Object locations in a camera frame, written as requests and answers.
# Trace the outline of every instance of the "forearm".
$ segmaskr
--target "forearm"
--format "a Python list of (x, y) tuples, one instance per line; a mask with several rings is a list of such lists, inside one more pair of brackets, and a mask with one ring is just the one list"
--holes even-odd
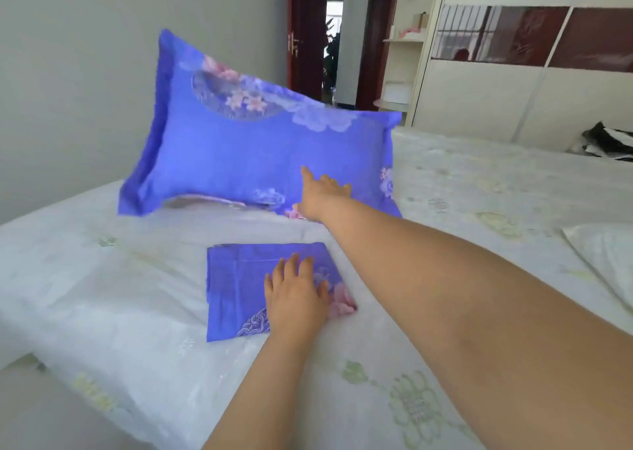
[(349, 198), (321, 220), (489, 448), (633, 438), (628, 335), (460, 238)]
[(271, 335), (202, 450), (279, 450), (292, 435), (310, 345)]

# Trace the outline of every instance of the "floor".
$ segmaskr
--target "floor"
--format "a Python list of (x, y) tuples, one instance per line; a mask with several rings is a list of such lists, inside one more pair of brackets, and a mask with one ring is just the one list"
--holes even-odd
[(0, 371), (0, 449), (152, 450), (118, 430), (32, 356)]

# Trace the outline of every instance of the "wooden door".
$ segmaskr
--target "wooden door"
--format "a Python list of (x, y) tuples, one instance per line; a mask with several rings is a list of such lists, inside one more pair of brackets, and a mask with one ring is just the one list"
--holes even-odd
[(356, 110), (377, 110), (374, 102), (382, 93), (382, 80), (387, 65), (389, 30), (394, 20), (396, 0), (369, 0), (363, 53), (360, 60)]
[(327, 0), (288, 0), (288, 87), (321, 101)]

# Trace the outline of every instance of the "bed sheet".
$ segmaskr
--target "bed sheet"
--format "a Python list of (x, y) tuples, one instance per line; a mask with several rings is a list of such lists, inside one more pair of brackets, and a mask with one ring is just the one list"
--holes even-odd
[[(633, 334), (559, 230), (632, 222), (633, 166), (413, 131), (394, 146), (406, 218), (485, 246)], [(481, 448), (324, 227), (209, 202), (122, 218), (119, 187), (0, 226), (0, 321), (119, 427), (160, 450), (199, 449), (265, 342), (206, 343), (207, 246), (323, 241), (359, 311), (318, 338), (295, 446)]]

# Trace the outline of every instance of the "pillowcase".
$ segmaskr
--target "pillowcase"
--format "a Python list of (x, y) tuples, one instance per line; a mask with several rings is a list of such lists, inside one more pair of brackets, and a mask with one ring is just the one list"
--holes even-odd
[(314, 258), (315, 286), (328, 281), (329, 318), (356, 311), (356, 303), (324, 243), (212, 246), (207, 250), (207, 342), (270, 331), (264, 278), (273, 273), (280, 258), (293, 253), (301, 260)]
[(602, 223), (564, 228), (574, 250), (633, 309), (633, 224)]
[(392, 200), (397, 112), (353, 112), (241, 75), (169, 30), (159, 38), (154, 121), (120, 191), (120, 214), (195, 195), (300, 217), (301, 166), (352, 184), (352, 196), (400, 216)]

